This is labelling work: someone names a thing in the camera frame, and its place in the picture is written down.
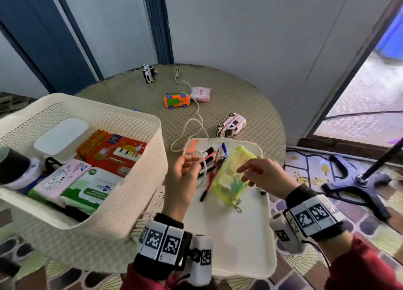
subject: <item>orange toy car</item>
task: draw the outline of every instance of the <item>orange toy car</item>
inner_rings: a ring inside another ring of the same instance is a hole
[[[186,93],[166,94],[164,97],[165,106],[169,109],[174,107],[187,107],[190,104],[190,96]]]

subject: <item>tripod stand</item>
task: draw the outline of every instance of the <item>tripod stand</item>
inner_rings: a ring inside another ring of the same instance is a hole
[[[397,154],[402,147],[403,138],[362,174],[359,173],[356,167],[349,164],[340,155],[331,155],[329,157],[330,161],[334,162],[340,169],[344,179],[323,184],[323,190],[328,193],[337,191],[349,191],[355,193],[365,201],[365,205],[374,212],[374,215],[379,220],[387,221],[390,218],[390,213],[376,194],[375,186],[377,184],[388,184],[392,179],[387,174],[374,174],[374,172],[382,167],[391,157]]]

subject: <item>white plastic basket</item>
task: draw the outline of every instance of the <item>white plastic basket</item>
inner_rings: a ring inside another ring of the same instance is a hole
[[[0,199],[58,229],[109,238],[126,237],[155,188],[162,184],[168,169],[161,122],[153,115],[65,94],[50,94],[0,119],[0,146],[9,146],[28,157],[41,158],[42,154],[33,147],[35,140],[71,117],[86,121],[92,130],[107,130],[148,144],[124,180],[82,223],[6,188],[0,188]]]

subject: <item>toy ambulance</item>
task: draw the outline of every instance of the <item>toy ambulance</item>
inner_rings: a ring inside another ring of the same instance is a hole
[[[237,113],[230,113],[224,123],[217,128],[217,137],[231,137],[237,135],[246,125],[246,119]]]
[[[190,104],[190,96],[186,93],[166,94],[164,97],[165,106],[169,109],[174,107],[187,107]]]

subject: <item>patterned rug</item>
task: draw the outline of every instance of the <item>patterned rug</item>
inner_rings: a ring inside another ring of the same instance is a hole
[[[348,161],[359,169],[370,164],[364,161]],[[337,180],[340,173],[327,155],[314,152],[287,150],[285,170],[315,190],[326,181]],[[389,266],[400,282],[403,282],[403,177],[394,168],[387,167],[393,181],[379,188],[379,195],[392,214],[388,224],[378,221],[363,207],[335,201],[335,205],[346,216],[349,231],[364,240]],[[270,196],[272,211],[286,208],[283,200]],[[18,236],[12,223],[7,205],[0,204],[0,255],[17,262],[21,269],[13,278],[0,275],[1,290],[117,290],[124,275],[111,275],[81,271],[57,263],[33,251],[31,246]],[[324,259],[313,248],[308,247],[302,254],[289,254],[277,241],[277,268],[273,276],[265,280],[231,277],[219,282],[220,290],[321,290],[329,276]]]

